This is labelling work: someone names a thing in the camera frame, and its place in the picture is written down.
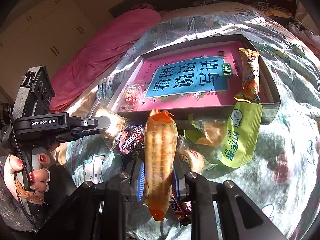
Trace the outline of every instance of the hand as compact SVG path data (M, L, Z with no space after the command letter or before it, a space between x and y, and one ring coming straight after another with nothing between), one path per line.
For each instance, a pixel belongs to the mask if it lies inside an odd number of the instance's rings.
M58 146L59 146L59 143L53 143L52 146L47 149L46 153L41 153L38 155L38 161L40 164L43 165L44 168L47 168L50 165L50 157L49 157L50 152L52 152ZM14 155L9 155L4 165L4 182L7 188L10 190L12 196L16 200L18 200L18 196L17 196L16 185L14 181L14 172L22 171L22 170L23 170L22 161ZM44 192L47 192L49 190L49 185L46 182L49 178L49 171L46 169L31 171L29 173L29 177L30 177L30 180L33 182L31 184L30 189L33 189L39 192L39 193L36 193L37 196L44 197Z

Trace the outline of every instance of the green snack package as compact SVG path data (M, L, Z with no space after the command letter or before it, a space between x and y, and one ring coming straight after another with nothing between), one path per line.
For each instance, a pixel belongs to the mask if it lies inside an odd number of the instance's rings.
M218 159L226 166L239 168L252 160L262 115L261 104L236 103L227 121L227 134Z

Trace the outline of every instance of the black cable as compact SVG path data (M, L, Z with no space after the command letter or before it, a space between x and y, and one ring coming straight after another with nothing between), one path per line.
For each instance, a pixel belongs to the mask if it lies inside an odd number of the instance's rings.
M25 170L26 173L27 173L28 181L30 181L30 178L29 178L29 176L28 176L29 172L28 172L28 169L27 169L27 167L26 167L26 165L25 165L24 158L23 158L23 155L22 155L22 153L21 153L21 151L20 151L19 144L18 144L18 141L17 141L16 133L15 133L14 128L13 128L13 116L12 116L11 106L8 107L8 112L9 112L9 119L10 119L12 134L13 134L14 141L15 141L15 143L16 143L18 155L19 155L19 157L20 157L20 159L21 159L21 161L22 161L23 168L24 168L24 170ZM15 172L15 174L14 174L14 180L16 180L16 178L17 178L17 173ZM20 206L21 206L21 208L22 208L23 213L25 214L25 216L27 217L27 219L29 220L29 222L31 223L31 225L33 225L35 229L38 229L37 226L35 225L35 223L31 220L31 218L30 218L29 214L27 213L27 211L25 210L25 207L24 207L24 205L23 205L23 203L22 203L22 201L21 201L21 198L20 198L19 195L18 195L17 187L16 187L16 192L17 192L18 202L19 202L19 204L20 204Z

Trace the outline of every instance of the box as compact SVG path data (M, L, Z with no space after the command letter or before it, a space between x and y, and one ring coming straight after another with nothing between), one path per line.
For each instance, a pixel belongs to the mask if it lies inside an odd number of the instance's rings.
M222 35L186 41L141 55L111 98L108 107L123 117L146 120L152 109L168 110L175 119L188 114L227 119L242 86L242 62L238 48L256 50L243 35ZM259 96L263 102L261 123L270 123L280 106L274 80L263 62ZM124 88L143 85L141 102L124 104Z

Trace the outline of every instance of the pink book cover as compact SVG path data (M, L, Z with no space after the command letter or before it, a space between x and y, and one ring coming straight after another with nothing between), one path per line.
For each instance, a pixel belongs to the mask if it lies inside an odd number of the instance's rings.
M146 83L134 111L234 105L242 87L239 48L244 46L235 41L146 59L134 79ZM259 96L266 102L261 88Z

